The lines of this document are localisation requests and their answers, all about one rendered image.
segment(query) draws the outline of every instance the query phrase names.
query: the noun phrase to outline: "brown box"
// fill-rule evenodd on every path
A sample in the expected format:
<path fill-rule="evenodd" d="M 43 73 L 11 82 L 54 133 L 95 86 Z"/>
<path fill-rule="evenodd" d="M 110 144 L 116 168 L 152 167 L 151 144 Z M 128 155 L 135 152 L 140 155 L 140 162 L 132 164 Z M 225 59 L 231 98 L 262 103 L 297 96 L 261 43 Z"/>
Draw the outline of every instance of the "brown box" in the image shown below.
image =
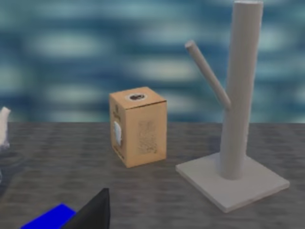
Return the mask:
<path fill-rule="evenodd" d="M 164 98 L 140 87 L 111 93 L 109 103 L 111 145 L 127 168 L 166 159 Z"/>

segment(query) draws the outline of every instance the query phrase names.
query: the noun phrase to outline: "white base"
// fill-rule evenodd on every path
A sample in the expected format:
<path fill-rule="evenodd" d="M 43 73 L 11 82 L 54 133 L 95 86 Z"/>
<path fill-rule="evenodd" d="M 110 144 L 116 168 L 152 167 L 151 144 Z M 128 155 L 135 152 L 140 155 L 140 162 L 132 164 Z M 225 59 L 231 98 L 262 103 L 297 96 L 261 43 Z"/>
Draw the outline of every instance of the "white base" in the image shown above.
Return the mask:
<path fill-rule="evenodd" d="M 176 165 L 176 171 L 225 213 L 277 193 L 290 185 L 288 180 L 249 157 L 244 161 L 241 179 L 224 179 L 216 171 L 218 158 L 219 153 L 201 157 Z"/>

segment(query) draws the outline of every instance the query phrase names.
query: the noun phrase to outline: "blurred background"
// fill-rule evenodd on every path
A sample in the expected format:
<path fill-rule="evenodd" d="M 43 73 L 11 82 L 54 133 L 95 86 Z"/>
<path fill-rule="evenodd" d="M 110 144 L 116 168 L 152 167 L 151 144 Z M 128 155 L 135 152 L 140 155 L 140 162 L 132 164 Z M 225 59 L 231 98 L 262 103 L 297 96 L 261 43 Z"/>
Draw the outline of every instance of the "blurred background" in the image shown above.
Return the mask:
<path fill-rule="evenodd" d="M 148 86 L 169 121 L 221 122 L 184 49 L 225 86 L 232 0 L 0 0 L 0 105 L 11 121 L 108 121 L 108 94 Z M 264 0 L 252 122 L 305 122 L 305 2 Z"/>

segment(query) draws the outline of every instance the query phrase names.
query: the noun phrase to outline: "table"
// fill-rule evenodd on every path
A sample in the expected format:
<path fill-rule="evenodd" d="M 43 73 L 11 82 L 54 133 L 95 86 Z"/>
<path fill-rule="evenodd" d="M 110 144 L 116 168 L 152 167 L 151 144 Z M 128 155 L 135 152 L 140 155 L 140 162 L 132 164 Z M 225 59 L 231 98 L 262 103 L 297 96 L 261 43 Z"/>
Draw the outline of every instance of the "table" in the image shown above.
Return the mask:
<path fill-rule="evenodd" d="M 251 124 L 248 155 L 289 189 L 224 214 L 175 165 L 219 150 L 220 124 L 169 123 L 168 159 L 126 169 L 108 123 L 9 123 L 0 157 L 0 228 L 17 229 L 65 203 L 79 210 L 110 188 L 112 229 L 303 229 L 305 125 Z"/>

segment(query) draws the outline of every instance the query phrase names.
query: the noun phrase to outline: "box side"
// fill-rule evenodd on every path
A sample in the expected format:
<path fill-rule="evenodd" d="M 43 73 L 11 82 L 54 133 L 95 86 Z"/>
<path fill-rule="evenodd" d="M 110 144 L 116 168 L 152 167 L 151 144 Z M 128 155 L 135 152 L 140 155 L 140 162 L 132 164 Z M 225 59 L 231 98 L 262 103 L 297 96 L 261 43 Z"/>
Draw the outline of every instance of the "box side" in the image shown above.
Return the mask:
<path fill-rule="evenodd" d="M 109 96 L 111 146 L 126 163 L 126 113 L 124 108 Z"/>
<path fill-rule="evenodd" d="M 148 87 L 139 87 L 110 94 L 124 109 L 164 102 L 165 99 Z"/>
<path fill-rule="evenodd" d="M 167 103 L 126 110 L 126 166 L 166 159 Z"/>

